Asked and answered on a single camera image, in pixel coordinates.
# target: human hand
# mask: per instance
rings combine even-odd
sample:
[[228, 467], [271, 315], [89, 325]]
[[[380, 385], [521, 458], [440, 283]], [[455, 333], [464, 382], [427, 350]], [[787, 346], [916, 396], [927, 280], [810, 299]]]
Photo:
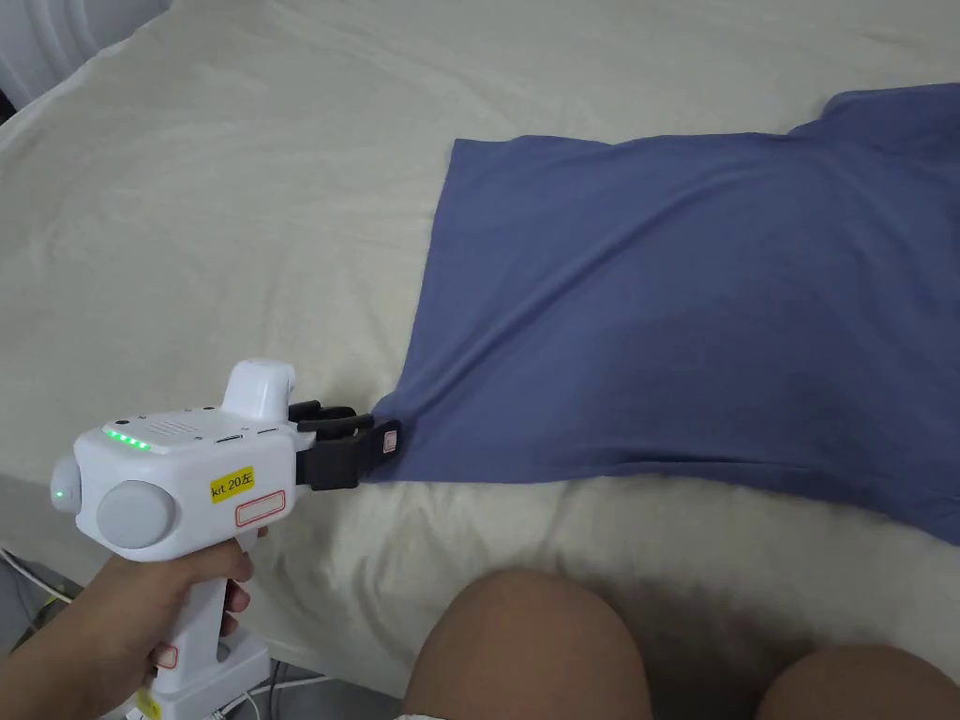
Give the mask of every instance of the human hand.
[[[260, 537], [266, 528], [260, 530]], [[250, 596], [238, 583], [253, 576], [250, 556], [236, 540], [166, 563], [111, 558], [80, 596], [51, 623], [48, 641], [85, 658], [87, 705], [99, 717], [129, 698], [152, 670], [150, 655], [168, 637], [190, 589], [228, 578], [221, 635], [237, 629], [228, 612], [242, 612]], [[43, 639], [41, 633], [36, 639]]]

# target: green led light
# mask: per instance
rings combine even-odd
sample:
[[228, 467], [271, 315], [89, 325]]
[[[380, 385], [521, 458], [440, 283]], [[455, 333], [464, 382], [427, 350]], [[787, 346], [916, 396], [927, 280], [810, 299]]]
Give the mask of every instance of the green led light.
[[123, 443], [124, 445], [129, 445], [130, 447], [136, 447], [138, 450], [149, 450], [150, 446], [142, 441], [139, 441], [137, 438], [132, 438], [129, 435], [124, 435], [123, 433], [118, 433], [116, 430], [107, 430], [104, 428], [104, 434], [111, 438], [112, 440], [117, 441], [118, 443]]

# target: leg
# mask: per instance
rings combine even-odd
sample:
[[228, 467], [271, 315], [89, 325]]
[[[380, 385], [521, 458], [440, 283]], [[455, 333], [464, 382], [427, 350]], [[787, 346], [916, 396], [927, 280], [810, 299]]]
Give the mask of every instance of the leg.
[[403, 711], [446, 720], [650, 720], [633, 638], [603, 600], [510, 570], [464, 590], [427, 639]]
[[960, 687], [933, 665], [891, 647], [839, 647], [780, 675], [757, 720], [956, 720]]

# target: wrist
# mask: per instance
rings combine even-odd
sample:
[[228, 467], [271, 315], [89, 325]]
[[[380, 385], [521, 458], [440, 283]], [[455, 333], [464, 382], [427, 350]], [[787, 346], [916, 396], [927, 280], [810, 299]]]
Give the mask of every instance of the wrist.
[[5, 720], [100, 716], [88, 663], [62, 628], [57, 632], [56, 624], [41, 630], [0, 665]]

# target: device handle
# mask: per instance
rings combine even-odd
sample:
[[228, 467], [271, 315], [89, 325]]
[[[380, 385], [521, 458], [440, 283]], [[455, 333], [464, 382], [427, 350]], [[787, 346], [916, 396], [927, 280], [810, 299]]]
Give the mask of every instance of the device handle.
[[[237, 537], [247, 552], [256, 543], [256, 530]], [[173, 693], [193, 684], [202, 674], [227, 658], [229, 645], [221, 642], [220, 625], [227, 599], [227, 580], [214, 578], [190, 589], [177, 623], [166, 642], [154, 652], [156, 678], [151, 688]]]

